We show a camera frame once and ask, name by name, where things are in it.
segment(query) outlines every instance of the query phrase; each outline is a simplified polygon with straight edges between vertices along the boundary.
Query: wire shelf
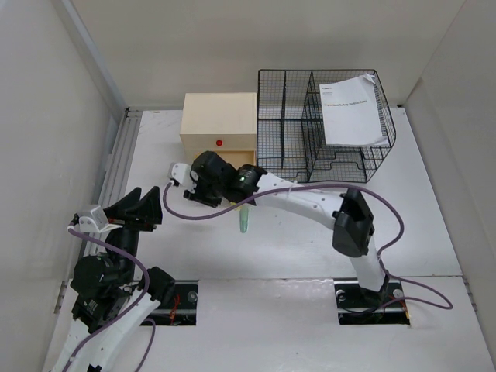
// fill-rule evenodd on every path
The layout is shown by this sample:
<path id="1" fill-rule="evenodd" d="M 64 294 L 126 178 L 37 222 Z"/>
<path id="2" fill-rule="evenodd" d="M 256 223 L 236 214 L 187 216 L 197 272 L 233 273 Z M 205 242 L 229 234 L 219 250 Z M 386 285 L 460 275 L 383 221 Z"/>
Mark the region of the wire shelf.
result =
<path id="1" fill-rule="evenodd" d="M 370 74 L 383 136 L 381 146 L 330 146 L 324 137 L 319 85 Z M 394 145 L 396 131 L 375 70 L 260 70 L 257 165 L 298 182 L 368 182 Z"/>

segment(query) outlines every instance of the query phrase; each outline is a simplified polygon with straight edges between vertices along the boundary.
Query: gray wall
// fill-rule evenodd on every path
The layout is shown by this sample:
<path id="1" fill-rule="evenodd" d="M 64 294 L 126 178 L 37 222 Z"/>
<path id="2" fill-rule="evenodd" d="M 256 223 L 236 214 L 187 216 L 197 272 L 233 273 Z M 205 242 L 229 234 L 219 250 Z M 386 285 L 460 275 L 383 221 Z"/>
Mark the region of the gray wall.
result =
<path id="1" fill-rule="evenodd" d="M 467 0 L 405 106 L 496 360 L 496 2 Z"/>
<path id="2" fill-rule="evenodd" d="M 50 0 L 0 0 L 0 370 L 40 370 L 110 113 Z"/>
<path id="3" fill-rule="evenodd" d="M 129 105 L 256 91 L 261 68 L 376 68 L 404 103 L 463 0 L 73 0 Z"/>

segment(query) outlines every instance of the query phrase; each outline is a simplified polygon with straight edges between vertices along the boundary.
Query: bolt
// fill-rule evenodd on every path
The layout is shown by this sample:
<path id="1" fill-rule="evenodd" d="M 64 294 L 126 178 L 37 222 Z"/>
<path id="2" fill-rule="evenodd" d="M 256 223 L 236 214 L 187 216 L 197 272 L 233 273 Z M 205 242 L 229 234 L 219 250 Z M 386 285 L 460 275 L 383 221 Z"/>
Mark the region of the bolt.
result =
<path id="1" fill-rule="evenodd" d="M 339 289 L 338 291 L 336 291 L 336 298 L 338 299 L 338 301 L 344 301 L 344 300 L 346 300 L 346 296 L 345 296 L 344 290 Z"/>
<path id="2" fill-rule="evenodd" d="M 393 291 L 393 296 L 394 296 L 394 298 L 404 297 L 403 291 L 401 289 L 395 289 Z"/>
<path id="3" fill-rule="evenodd" d="M 188 301 L 190 302 L 196 302 L 198 300 L 198 293 L 195 291 L 191 291 L 188 293 Z"/>

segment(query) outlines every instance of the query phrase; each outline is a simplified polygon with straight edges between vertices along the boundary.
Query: white tabletop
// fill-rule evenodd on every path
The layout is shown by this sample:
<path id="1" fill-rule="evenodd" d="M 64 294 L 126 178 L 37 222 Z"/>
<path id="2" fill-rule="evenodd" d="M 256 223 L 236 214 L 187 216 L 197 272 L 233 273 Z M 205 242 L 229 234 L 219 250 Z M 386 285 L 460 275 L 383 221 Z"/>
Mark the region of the white tabletop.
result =
<path id="1" fill-rule="evenodd" d="M 384 254 L 392 273 L 406 276 L 461 275 L 419 149 L 402 108 L 391 110 L 397 141 L 366 185 L 383 195 L 405 220 L 404 238 Z M 185 161 L 179 137 L 181 111 L 144 112 L 126 192 L 168 182 L 171 162 Z M 170 205 L 185 214 L 214 209 L 182 198 L 174 188 Z M 376 244 L 398 231 L 394 216 L 368 198 L 375 215 Z M 164 222 L 140 237 L 138 257 L 177 279 L 353 277 L 347 257 L 331 245 L 332 232 L 311 220 L 272 208 L 251 208 L 248 232 L 239 232 L 239 216 L 189 222 L 164 212 Z"/>
<path id="2" fill-rule="evenodd" d="M 157 328 L 142 372 L 494 372 L 460 277 L 422 278 L 454 305 L 447 312 L 407 301 L 411 325 L 339 325 L 332 280 L 200 281 L 196 326 Z M 421 288 L 405 295 L 438 301 Z M 71 288 L 46 359 L 67 335 Z M 140 327 L 114 371 L 136 369 L 150 340 Z"/>

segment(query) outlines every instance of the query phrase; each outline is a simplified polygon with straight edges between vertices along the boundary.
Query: white paper sheet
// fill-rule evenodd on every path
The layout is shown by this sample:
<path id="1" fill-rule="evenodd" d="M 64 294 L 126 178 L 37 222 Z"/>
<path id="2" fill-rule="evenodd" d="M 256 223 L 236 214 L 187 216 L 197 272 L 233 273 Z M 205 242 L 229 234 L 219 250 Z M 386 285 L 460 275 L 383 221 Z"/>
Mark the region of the white paper sheet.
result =
<path id="1" fill-rule="evenodd" d="M 320 85 L 326 144 L 380 146 L 388 142 L 381 130 L 374 85 L 369 74 Z"/>

